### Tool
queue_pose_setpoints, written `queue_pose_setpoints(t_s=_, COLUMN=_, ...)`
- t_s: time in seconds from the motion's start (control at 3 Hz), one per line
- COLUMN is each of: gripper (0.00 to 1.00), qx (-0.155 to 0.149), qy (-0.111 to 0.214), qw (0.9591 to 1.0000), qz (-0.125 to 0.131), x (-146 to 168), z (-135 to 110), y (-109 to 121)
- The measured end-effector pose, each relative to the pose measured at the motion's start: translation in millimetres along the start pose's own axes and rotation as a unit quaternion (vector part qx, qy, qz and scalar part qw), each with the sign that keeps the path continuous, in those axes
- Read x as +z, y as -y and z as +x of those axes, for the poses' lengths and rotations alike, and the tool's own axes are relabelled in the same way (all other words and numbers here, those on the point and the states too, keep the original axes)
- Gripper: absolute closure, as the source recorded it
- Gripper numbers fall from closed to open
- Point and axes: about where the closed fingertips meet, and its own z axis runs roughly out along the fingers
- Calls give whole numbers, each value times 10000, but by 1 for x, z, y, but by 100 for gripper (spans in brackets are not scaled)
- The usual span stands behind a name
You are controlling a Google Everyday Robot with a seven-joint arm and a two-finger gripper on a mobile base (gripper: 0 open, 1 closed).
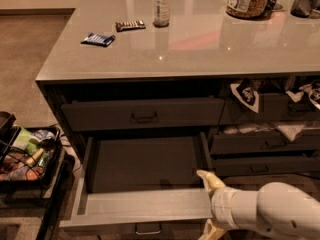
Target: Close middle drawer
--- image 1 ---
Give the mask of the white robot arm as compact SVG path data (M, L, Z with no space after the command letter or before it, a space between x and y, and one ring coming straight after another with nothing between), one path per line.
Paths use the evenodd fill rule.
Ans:
M271 182L256 191L228 187L199 170L212 217L199 240L219 240L232 230L254 231L272 240L320 240L320 203L304 191Z

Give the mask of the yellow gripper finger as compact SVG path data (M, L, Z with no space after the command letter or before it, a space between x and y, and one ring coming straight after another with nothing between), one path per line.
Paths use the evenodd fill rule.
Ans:
M217 226L212 219L207 219L203 233L198 240L219 240L226 234L226 230Z
M212 172L197 170L196 174L202 179L204 188L209 194L213 194L219 188L225 187L225 183Z

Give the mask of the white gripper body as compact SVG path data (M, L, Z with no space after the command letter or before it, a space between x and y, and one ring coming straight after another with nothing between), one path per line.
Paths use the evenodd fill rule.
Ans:
M211 198L215 223L226 230L257 229L257 191L231 187L217 189Z

